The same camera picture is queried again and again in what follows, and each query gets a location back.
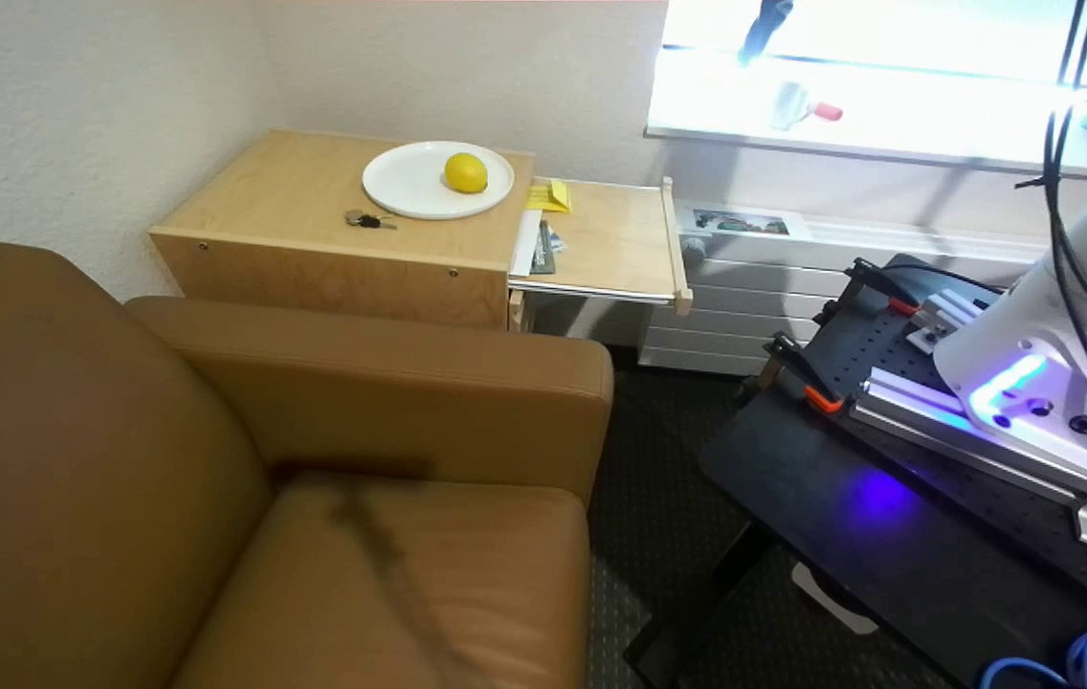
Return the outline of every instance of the armchair armrest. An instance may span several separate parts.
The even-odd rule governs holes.
[[[128,310],[202,370],[273,468],[589,496],[611,411],[602,346],[195,300]]]

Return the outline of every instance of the white plate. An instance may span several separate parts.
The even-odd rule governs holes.
[[[452,152],[476,152],[490,167],[485,193],[460,195],[439,181]],[[466,217],[510,195],[513,167],[501,152],[472,143],[408,143],[367,159],[361,185],[376,201],[404,217]]]

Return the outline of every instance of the blue light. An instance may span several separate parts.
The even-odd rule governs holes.
[[[977,386],[970,395],[973,418],[995,420],[1012,402],[1008,395],[1032,386],[1032,379],[1046,370],[1046,365],[1050,361],[1042,351],[1030,351],[1030,357],[1013,361],[1012,366],[1004,366],[985,386]]]
[[[856,472],[843,526],[853,532],[896,532],[916,512],[916,494],[879,468]]]
[[[925,412],[945,427],[973,434],[973,420],[963,412],[953,411],[925,411]]]

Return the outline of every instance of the black table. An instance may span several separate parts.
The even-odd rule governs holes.
[[[910,261],[889,267],[896,265],[904,270],[893,275],[910,291],[953,282]],[[904,330],[879,300],[845,291],[802,351],[845,395],[878,365],[910,366]],[[1059,665],[1065,648],[1087,633],[1087,547],[1074,543],[1072,512],[1042,494],[820,418],[787,386],[753,389],[700,468],[753,526],[721,579],[734,579],[762,536],[781,538],[961,684],[1004,653]],[[679,665],[694,624],[700,616],[652,626],[626,649],[652,684],[668,684],[657,675]]]

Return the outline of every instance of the floor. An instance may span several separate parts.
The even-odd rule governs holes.
[[[734,411],[737,379],[637,366],[615,351],[615,412],[594,489],[589,684],[640,689],[621,657],[657,611],[694,602],[741,532],[737,508],[700,472],[700,444]],[[685,689],[945,689],[889,633],[851,637],[793,580],[793,555],[764,550],[694,640]]]

